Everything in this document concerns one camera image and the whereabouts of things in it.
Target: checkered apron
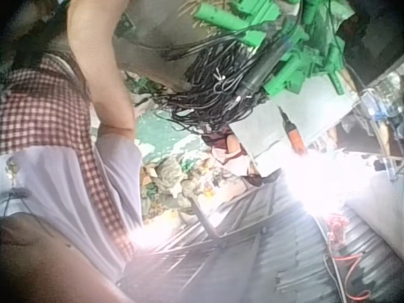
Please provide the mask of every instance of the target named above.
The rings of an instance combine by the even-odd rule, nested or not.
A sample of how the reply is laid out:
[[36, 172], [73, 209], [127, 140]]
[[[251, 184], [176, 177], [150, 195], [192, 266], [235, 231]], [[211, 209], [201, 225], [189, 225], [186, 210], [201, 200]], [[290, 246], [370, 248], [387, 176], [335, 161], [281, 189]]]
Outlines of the checkered apron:
[[46, 54], [38, 66], [10, 72], [0, 101], [0, 155], [30, 146], [72, 148], [94, 209], [130, 261], [134, 247], [93, 153], [85, 81], [71, 57], [57, 56], [62, 61]]

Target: white cloth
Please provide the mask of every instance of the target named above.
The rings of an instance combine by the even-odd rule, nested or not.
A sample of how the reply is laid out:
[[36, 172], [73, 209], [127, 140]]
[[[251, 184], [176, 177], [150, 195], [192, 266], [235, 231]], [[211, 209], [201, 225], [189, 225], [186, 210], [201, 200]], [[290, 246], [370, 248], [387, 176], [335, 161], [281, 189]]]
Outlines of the white cloth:
[[[95, 155], [126, 228], [135, 232], [142, 226], [139, 149], [126, 138], [108, 134], [97, 140]], [[118, 281], [126, 263], [93, 209], [74, 150], [33, 146], [1, 156], [0, 162], [9, 157], [18, 165], [15, 187], [23, 187], [31, 195], [25, 199], [29, 209], [21, 200], [11, 200], [5, 215], [32, 212], [58, 229], [109, 280]], [[0, 180], [3, 178], [4, 172], [0, 172]], [[0, 182], [0, 192], [8, 190], [4, 187]], [[3, 202], [0, 217], [5, 210]]]
[[240, 153], [241, 150], [237, 150], [233, 153], [227, 153], [227, 150], [224, 150], [222, 148], [212, 148], [212, 155], [213, 157], [218, 160], [218, 163], [226, 170], [231, 172], [233, 175], [236, 176], [244, 176], [248, 175], [248, 168], [251, 163], [250, 157], [247, 155], [241, 155], [237, 158], [230, 159], [231, 157], [234, 157], [238, 153]]

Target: person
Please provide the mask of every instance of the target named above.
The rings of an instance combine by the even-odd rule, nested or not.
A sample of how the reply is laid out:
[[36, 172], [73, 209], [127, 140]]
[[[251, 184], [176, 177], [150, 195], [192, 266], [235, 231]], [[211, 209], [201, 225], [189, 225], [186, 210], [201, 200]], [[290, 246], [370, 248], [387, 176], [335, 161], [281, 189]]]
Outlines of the person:
[[[112, 35], [128, 0], [71, 0], [72, 54], [12, 70], [0, 103], [0, 293], [7, 302], [131, 302], [117, 287], [142, 229], [134, 110]], [[95, 147], [90, 103], [101, 126]]]
[[223, 167], [233, 175], [242, 177], [250, 185], [260, 187], [263, 184], [275, 182], [282, 173], [278, 169], [274, 173], [262, 177], [246, 149], [229, 126], [223, 127], [217, 133], [202, 134], [201, 138], [211, 148], [211, 155], [216, 165]]

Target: red wire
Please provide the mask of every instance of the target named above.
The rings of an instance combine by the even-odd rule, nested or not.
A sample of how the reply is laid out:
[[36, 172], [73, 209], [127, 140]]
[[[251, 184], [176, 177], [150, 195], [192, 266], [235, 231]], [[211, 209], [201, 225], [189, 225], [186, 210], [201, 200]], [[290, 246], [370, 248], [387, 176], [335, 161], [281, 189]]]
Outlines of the red wire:
[[[345, 287], [345, 289], [347, 289], [349, 278], [351, 277], [352, 273], [354, 272], [354, 270], [356, 269], [356, 267], [360, 263], [360, 260], [362, 259], [362, 254], [353, 254], [353, 255], [344, 256], [344, 257], [333, 256], [332, 250], [331, 250], [331, 242], [335, 241], [336, 244], [338, 244], [338, 245], [345, 244], [343, 242], [338, 241], [340, 239], [338, 239], [338, 236], [336, 235], [336, 229], [339, 229], [340, 232], [341, 232], [341, 230], [344, 231], [344, 236], [343, 236], [344, 239], [342, 240], [342, 241], [344, 241], [345, 240], [345, 224], [348, 223], [348, 219], [346, 219], [344, 216], [341, 216], [341, 215], [332, 214], [327, 219], [327, 223], [328, 223], [328, 226], [330, 228], [330, 233], [328, 234], [328, 251], [330, 253], [330, 256], [335, 261], [351, 261], [351, 260], [355, 260], [355, 262], [353, 262], [352, 266], [348, 270], [348, 273], [347, 273], [347, 275], [345, 277], [344, 287]], [[368, 299], [371, 296], [371, 291], [370, 290], [364, 290], [359, 295], [350, 295], [347, 292], [346, 295], [347, 295], [347, 297], [349, 299], [353, 300], [353, 302], [362, 301], [362, 300]]]

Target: sleeve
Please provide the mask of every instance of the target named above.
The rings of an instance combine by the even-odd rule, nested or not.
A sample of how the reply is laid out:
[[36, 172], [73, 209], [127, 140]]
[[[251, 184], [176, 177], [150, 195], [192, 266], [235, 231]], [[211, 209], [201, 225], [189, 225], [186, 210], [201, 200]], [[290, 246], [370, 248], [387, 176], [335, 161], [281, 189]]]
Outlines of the sleeve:
[[142, 226], [140, 200], [141, 152], [130, 140], [105, 134], [95, 144], [110, 185], [116, 190], [122, 209], [137, 226]]

